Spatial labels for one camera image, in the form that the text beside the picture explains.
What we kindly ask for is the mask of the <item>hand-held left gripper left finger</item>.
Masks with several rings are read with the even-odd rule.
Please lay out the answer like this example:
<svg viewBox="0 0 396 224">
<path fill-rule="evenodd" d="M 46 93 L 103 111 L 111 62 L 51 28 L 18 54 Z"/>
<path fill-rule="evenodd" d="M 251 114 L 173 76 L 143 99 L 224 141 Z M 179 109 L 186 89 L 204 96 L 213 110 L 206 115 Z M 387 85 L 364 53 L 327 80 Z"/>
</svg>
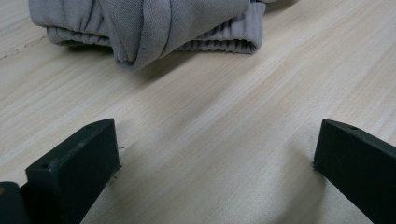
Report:
<svg viewBox="0 0 396 224">
<path fill-rule="evenodd" d="M 119 169 L 115 120 L 82 127 L 26 169 L 34 224 L 79 224 Z"/>
</svg>

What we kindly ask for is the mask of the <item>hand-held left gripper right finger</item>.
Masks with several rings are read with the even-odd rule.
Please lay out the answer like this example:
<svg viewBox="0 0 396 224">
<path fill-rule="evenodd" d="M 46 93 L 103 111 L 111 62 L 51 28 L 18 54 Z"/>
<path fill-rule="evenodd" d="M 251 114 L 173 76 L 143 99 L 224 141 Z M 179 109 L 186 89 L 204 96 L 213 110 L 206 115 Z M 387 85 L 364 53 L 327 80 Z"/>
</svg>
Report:
<svg viewBox="0 0 396 224">
<path fill-rule="evenodd" d="M 396 224 L 396 147 L 325 119 L 313 166 L 374 224 Z"/>
</svg>

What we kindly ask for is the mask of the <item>grey shorts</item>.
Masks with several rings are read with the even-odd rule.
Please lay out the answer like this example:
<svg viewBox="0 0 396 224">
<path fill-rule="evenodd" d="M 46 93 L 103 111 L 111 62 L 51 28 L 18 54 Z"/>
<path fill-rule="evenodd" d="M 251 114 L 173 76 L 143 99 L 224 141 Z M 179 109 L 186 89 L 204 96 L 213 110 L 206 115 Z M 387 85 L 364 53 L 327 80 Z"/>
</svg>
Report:
<svg viewBox="0 0 396 224">
<path fill-rule="evenodd" d="M 272 1 L 29 0 L 29 11 L 51 43 L 110 47 L 138 70 L 175 50 L 256 52 Z"/>
</svg>

